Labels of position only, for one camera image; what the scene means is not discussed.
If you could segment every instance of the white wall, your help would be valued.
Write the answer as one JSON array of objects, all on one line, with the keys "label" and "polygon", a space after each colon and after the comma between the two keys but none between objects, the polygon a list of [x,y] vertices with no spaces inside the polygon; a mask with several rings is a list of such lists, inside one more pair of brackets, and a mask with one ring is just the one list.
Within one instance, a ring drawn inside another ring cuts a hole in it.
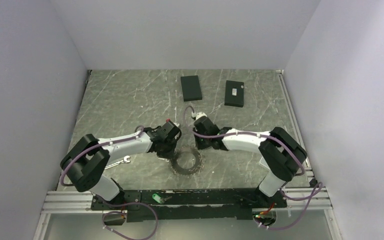
[{"label": "white wall", "polygon": [[321,1],[285,69],[344,239],[384,239],[384,0]]},{"label": "white wall", "polygon": [[51,0],[89,69],[284,69],[320,0]]},{"label": "white wall", "polygon": [[0,240],[33,238],[86,73],[48,0],[0,0]]}]

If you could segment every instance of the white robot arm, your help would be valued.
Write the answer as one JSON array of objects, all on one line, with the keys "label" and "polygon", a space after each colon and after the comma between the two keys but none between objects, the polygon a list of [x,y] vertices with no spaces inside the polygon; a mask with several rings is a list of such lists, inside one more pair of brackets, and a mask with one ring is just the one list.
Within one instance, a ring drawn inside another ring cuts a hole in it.
[{"label": "white robot arm", "polygon": [[[258,185],[258,189],[267,197],[272,197],[286,182],[291,181],[307,158],[307,152],[281,127],[263,132],[243,131],[231,127],[219,129],[203,112],[193,113],[192,118],[195,119],[193,132],[198,149],[213,147],[262,155],[260,164],[266,167],[269,173]],[[279,143],[288,149],[282,149]]]},{"label": "white robot arm", "polygon": [[141,153],[156,152],[160,158],[171,158],[182,136],[178,126],[167,120],[163,126],[145,127],[133,134],[114,138],[95,138],[92,134],[87,134],[61,161],[61,178],[66,174],[79,192],[90,191],[106,201],[123,203],[123,189],[113,179],[103,175],[106,166],[124,156]]}]

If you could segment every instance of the gray marble surface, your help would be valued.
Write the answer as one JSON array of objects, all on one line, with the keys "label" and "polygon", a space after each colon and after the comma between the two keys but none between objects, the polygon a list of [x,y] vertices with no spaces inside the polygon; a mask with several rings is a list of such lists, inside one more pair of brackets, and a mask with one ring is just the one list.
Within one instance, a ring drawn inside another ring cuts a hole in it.
[{"label": "gray marble surface", "polygon": [[[183,102],[181,76],[198,75],[202,100]],[[224,106],[226,80],[244,82],[244,107]],[[111,138],[133,133],[137,125],[156,127],[170,118],[181,123],[177,147],[194,146],[183,123],[192,105],[221,127],[269,131],[276,126],[295,138],[288,105],[274,70],[93,70],[78,113],[70,148],[85,134]],[[192,124],[188,113],[188,124]],[[211,189],[256,187],[267,174],[260,155],[244,151],[204,149],[204,168],[190,176],[174,174],[155,153],[131,156],[130,164],[107,169],[124,189]],[[288,187],[308,187],[297,176]],[[58,187],[59,190],[73,190]]]}]

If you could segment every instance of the purple cable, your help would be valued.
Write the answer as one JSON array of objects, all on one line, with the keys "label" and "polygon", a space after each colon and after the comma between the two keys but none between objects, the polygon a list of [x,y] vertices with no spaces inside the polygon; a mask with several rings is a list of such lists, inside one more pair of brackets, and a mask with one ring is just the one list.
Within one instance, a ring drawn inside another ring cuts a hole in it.
[{"label": "purple cable", "polygon": [[[186,111],[188,109],[191,109],[193,113],[195,113],[195,110],[194,108],[189,105],[187,106],[185,109],[184,109],[184,112],[183,112],[183,123],[185,126],[188,126],[186,124]],[[235,132],[232,132],[232,133],[225,133],[225,134],[220,134],[220,135],[212,135],[212,136],[207,136],[207,135],[202,135],[202,134],[199,134],[199,133],[196,133],[194,132],[193,129],[190,129],[190,131],[197,137],[200,137],[200,138],[203,138],[203,139],[216,139],[216,138],[221,138],[221,137],[226,137],[226,136],[232,136],[232,135],[236,135]],[[239,131],[237,134],[246,134],[246,135],[252,135],[252,136],[257,136],[256,133],[254,132],[250,132],[250,131]],[[267,139],[270,139],[270,140],[273,140],[275,141],[276,143],[280,144],[286,151],[287,153],[292,157],[292,159],[296,162],[296,164],[299,166],[299,168],[301,169],[301,172],[296,174],[296,176],[302,176],[306,173],[306,170],[304,169],[303,165],[301,164],[301,162],[298,160],[297,156],[295,156],[295,154],[283,143],[281,142],[279,139],[273,137],[273,136],[270,136],[270,135],[264,135],[264,134],[260,134],[261,137],[264,137],[264,138],[267,138]],[[305,197],[290,197],[290,196],[287,196],[283,191],[282,189],[280,189],[280,193],[287,199],[289,200],[292,200],[292,201],[304,201],[304,200],[308,200],[307,204],[305,205],[304,209],[302,210],[301,214],[298,216],[298,218],[293,222],[291,223],[290,225],[288,226],[283,226],[283,227],[272,227],[272,228],[268,228],[269,230],[286,230],[286,229],[289,229],[291,227],[293,227],[295,224],[297,224],[301,218],[304,216],[304,214],[306,213],[307,211],[307,208],[309,207],[309,204],[310,204],[310,200],[312,197],[314,197],[316,194],[320,193],[320,191],[322,190],[323,188],[323,183],[322,182],[319,182],[317,183],[314,188],[312,189],[311,191],[311,194],[308,195],[308,196],[305,196]]]},{"label": "purple cable", "polygon": [[[144,126],[142,125],[139,125],[137,126],[134,131],[136,132],[138,129],[140,128],[140,132],[134,136],[131,136],[131,137],[126,137],[126,138],[123,138],[123,139],[119,139],[119,140],[115,140],[115,141],[112,141],[113,144],[118,144],[118,143],[122,143],[122,142],[126,142],[126,141],[130,141],[130,140],[134,140],[136,139],[137,137],[140,137],[142,135],[142,133],[144,132]],[[96,149],[96,148],[99,148],[99,147],[103,147],[103,146],[107,146],[107,145],[110,145],[111,144],[111,141],[107,141],[107,142],[103,142],[103,143],[99,143],[99,144],[96,144],[96,145],[93,145],[89,148],[86,148],[84,151],[82,151],[79,155],[77,155],[68,165],[67,167],[62,171],[61,173],[61,176],[59,177],[59,184],[61,184],[62,186],[64,187],[68,187],[68,186],[73,186],[73,184],[67,184],[67,183],[64,183],[64,178],[66,177],[68,171],[70,170],[70,168],[73,166],[74,163],[76,163],[81,157],[83,157],[85,154],[87,154],[88,152]]]},{"label": "purple cable", "polygon": [[[195,113],[195,110],[194,108],[189,105],[187,106],[185,109],[184,109],[184,113],[183,113],[183,122],[185,124],[185,126],[188,126],[186,125],[186,111],[188,109],[191,109],[193,113]],[[203,138],[203,139],[216,139],[216,138],[221,138],[221,137],[226,137],[226,136],[232,136],[232,135],[236,135],[236,134],[245,134],[245,135],[251,135],[251,136],[258,136],[257,133],[255,132],[250,132],[250,131],[238,131],[237,133],[236,132],[231,132],[231,133],[225,133],[225,134],[220,134],[220,135],[212,135],[212,136],[207,136],[207,135],[202,135],[202,134],[199,134],[199,133],[196,133],[194,132],[192,129],[191,129],[191,132],[197,136],[197,137],[200,137],[200,138]],[[292,159],[296,162],[296,164],[298,165],[299,169],[301,169],[301,172],[300,173],[297,173],[296,176],[302,176],[304,174],[306,174],[306,170],[304,169],[303,165],[301,164],[301,162],[298,160],[297,156],[295,156],[295,154],[282,142],[280,141],[279,139],[273,137],[273,136],[270,136],[270,135],[264,135],[264,134],[260,134],[260,137],[263,137],[263,138],[266,138],[266,139],[270,139],[270,140],[273,140],[275,141],[276,143],[278,143],[279,145],[281,145],[285,150],[286,152],[292,157]]]},{"label": "purple cable", "polygon": [[120,232],[118,232],[118,231],[116,231],[116,230],[110,228],[109,226],[105,225],[104,220],[105,220],[105,217],[106,217],[106,216],[111,215],[111,214],[121,214],[121,215],[124,215],[124,213],[119,212],[119,211],[110,211],[110,212],[108,212],[108,213],[105,213],[105,214],[102,216],[102,225],[103,225],[103,227],[104,227],[105,229],[107,229],[107,230],[109,230],[109,231],[111,231],[111,232],[117,234],[118,236],[127,239],[127,240],[147,240],[147,239],[152,238],[152,236],[156,233],[156,231],[157,231],[157,227],[158,227],[158,217],[157,217],[157,213],[155,212],[155,210],[154,210],[152,207],[150,207],[149,205],[147,205],[147,204],[145,204],[145,203],[142,203],[142,202],[128,202],[128,203],[124,203],[124,204],[117,204],[117,205],[115,205],[115,204],[111,204],[111,203],[105,201],[105,200],[104,200],[102,197],[100,197],[100,196],[98,196],[98,197],[102,200],[102,202],[103,202],[104,204],[106,204],[106,205],[108,205],[108,206],[110,206],[110,207],[112,207],[112,208],[120,208],[120,207],[124,207],[124,206],[129,206],[129,205],[142,205],[142,206],[145,206],[145,207],[149,208],[149,209],[151,210],[151,212],[153,213],[153,215],[155,216],[155,227],[154,227],[153,231],[151,232],[151,234],[150,234],[149,236],[145,237],[145,238],[141,238],[141,239],[131,238],[131,237],[128,237],[128,236],[126,236],[126,235],[123,235],[123,234],[121,234]]},{"label": "purple cable", "polygon": [[[323,183],[321,183],[321,182],[317,183],[317,184],[314,186],[313,190],[311,191],[310,196],[313,196],[313,194],[314,194],[314,195],[316,194],[315,191],[316,191],[316,188],[317,188],[317,187],[319,187],[319,189],[322,189],[322,187],[323,187]],[[303,218],[304,214],[305,214],[306,211],[307,211],[307,208],[308,208],[309,205],[310,205],[310,201],[311,201],[311,197],[308,199],[307,204],[305,205],[304,209],[301,211],[301,213],[299,214],[299,216],[298,216],[298,217],[295,219],[295,221],[293,221],[291,224],[289,224],[289,225],[287,225],[287,226],[281,226],[281,227],[267,227],[267,226],[265,226],[265,228],[266,228],[267,230],[273,230],[273,231],[282,231],[282,230],[286,230],[286,229],[292,228],[293,226],[295,226],[295,225],[296,225],[296,224]],[[260,223],[257,222],[255,219],[254,219],[254,222],[256,222],[256,223],[259,225],[259,227],[261,227],[261,226],[260,226]]]},{"label": "purple cable", "polygon": [[[144,133],[144,129],[145,129],[145,128],[144,128],[144,126],[139,125],[139,126],[137,126],[137,127],[135,128],[134,131],[136,132],[139,128],[140,128],[140,132],[139,132],[138,134],[134,135],[134,136],[126,137],[126,138],[119,139],[119,140],[114,140],[114,141],[107,141],[107,142],[99,143],[99,144],[93,145],[93,146],[91,146],[91,147],[89,147],[89,148],[86,148],[86,149],[85,149],[84,151],[82,151],[79,155],[77,155],[77,156],[76,156],[76,157],[75,157],[75,158],[74,158],[74,159],[67,165],[67,167],[62,171],[61,177],[59,178],[59,183],[60,183],[62,186],[65,186],[65,187],[66,187],[66,186],[73,186],[73,184],[66,184],[66,183],[64,183],[64,178],[66,177],[67,172],[69,171],[69,169],[73,166],[73,164],[74,164],[75,162],[77,162],[82,156],[84,156],[85,154],[87,154],[88,152],[90,152],[90,151],[92,151],[92,150],[94,150],[94,149],[96,149],[96,148],[103,147],[103,146],[107,146],[107,145],[110,145],[110,144],[118,144],[118,143],[122,143],[122,142],[130,141],[130,140],[134,140],[134,139],[140,137],[140,136],[142,135],[142,133]],[[147,237],[145,237],[145,238],[142,238],[142,239],[134,239],[134,238],[130,238],[130,237],[128,237],[128,236],[125,236],[125,235],[121,234],[120,232],[118,232],[118,231],[116,231],[116,230],[114,230],[114,229],[108,227],[107,225],[105,225],[104,219],[105,219],[106,216],[108,216],[108,215],[110,215],[110,214],[115,214],[115,213],[120,214],[119,211],[110,211],[110,212],[108,212],[108,213],[106,213],[106,214],[104,214],[104,215],[102,216],[102,224],[103,224],[103,226],[104,226],[105,229],[107,229],[107,230],[109,230],[109,231],[111,231],[111,232],[113,232],[113,233],[119,235],[120,237],[123,237],[123,238],[127,239],[127,240],[147,240],[147,239],[150,239],[150,238],[155,234],[155,232],[157,231],[157,227],[158,227],[158,216],[157,216],[157,213],[155,212],[155,210],[154,210],[152,207],[150,207],[149,205],[147,205],[147,204],[145,204],[145,203],[142,203],[142,202],[128,202],[128,203],[124,203],[124,204],[118,204],[118,205],[115,205],[115,204],[111,204],[111,203],[105,201],[101,196],[98,196],[98,197],[102,200],[102,202],[103,202],[104,204],[106,204],[107,206],[112,207],[112,208],[121,208],[121,207],[123,207],[123,206],[129,206],[129,205],[142,205],[142,206],[145,206],[145,207],[147,207],[147,208],[149,208],[149,209],[151,210],[151,212],[152,212],[153,215],[155,216],[155,221],[156,221],[156,222],[155,222],[155,228],[154,228],[154,230],[152,231],[152,233],[151,233],[149,236],[147,236]]]}]

